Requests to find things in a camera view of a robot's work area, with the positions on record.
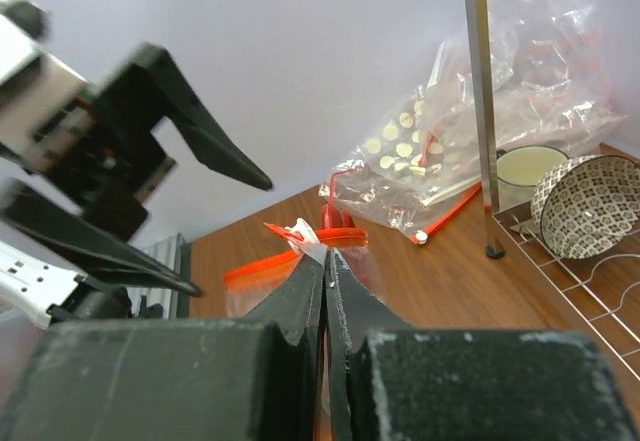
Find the ziplock bag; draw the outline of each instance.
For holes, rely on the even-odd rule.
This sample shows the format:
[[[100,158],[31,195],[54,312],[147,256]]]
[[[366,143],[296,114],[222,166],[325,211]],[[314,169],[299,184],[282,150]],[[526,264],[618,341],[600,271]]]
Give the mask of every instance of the ziplock bag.
[[[339,248],[358,280],[377,296],[383,283],[367,246],[367,233],[358,228],[329,228],[316,231],[319,241]],[[262,259],[228,272],[224,276],[227,315],[243,316],[287,280],[300,261],[294,250]]]
[[[609,104],[593,6],[489,0],[496,145],[592,152],[624,119]],[[399,100],[335,171],[336,205],[405,236],[442,223],[480,180],[466,34],[445,40],[425,83]],[[320,195],[329,196],[328,185]]]

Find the black rubber foot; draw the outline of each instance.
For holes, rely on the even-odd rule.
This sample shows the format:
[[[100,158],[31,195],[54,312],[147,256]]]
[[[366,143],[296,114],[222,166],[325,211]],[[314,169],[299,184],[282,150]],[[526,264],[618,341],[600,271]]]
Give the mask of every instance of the black rubber foot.
[[[500,259],[501,257],[504,256],[504,250],[496,253],[491,246],[487,246],[484,252],[487,254],[487,257],[490,259]]]

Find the white ceramic bowl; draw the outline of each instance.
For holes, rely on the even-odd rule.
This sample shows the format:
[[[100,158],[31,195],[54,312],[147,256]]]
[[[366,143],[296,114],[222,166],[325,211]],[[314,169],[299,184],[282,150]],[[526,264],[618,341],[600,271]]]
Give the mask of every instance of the white ceramic bowl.
[[[542,241],[557,256],[601,254],[640,218],[640,167],[621,156],[582,156],[545,174],[531,200]]]
[[[536,184],[551,168],[568,156],[548,146],[521,146],[498,157],[500,209],[531,201]]]

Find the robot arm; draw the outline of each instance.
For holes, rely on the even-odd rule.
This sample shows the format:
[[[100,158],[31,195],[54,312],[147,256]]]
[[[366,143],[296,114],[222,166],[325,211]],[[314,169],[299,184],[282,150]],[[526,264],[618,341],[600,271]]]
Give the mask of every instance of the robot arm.
[[[0,296],[45,326],[53,308],[62,317],[104,312],[94,291],[109,291],[120,315],[128,310],[122,286],[200,295],[127,244],[147,218],[144,202],[175,166],[151,131],[169,118],[209,169],[263,190],[271,180],[226,136],[167,50],[143,44],[94,85],[40,44],[46,21],[33,0],[0,0],[0,156],[44,177],[79,214],[14,180],[0,193],[0,220],[86,275],[49,267],[43,276],[38,260],[0,246]]]

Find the red tab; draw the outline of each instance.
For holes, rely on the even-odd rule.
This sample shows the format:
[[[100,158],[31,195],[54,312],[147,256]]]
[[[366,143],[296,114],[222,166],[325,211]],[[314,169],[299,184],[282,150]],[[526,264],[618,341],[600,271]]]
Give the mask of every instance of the red tab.
[[[277,234],[282,239],[286,239],[287,241],[292,241],[294,243],[303,243],[304,236],[301,233],[292,233],[291,231],[283,228],[282,226],[278,226],[277,224],[271,223],[262,223],[267,228],[269,228],[274,234]]]

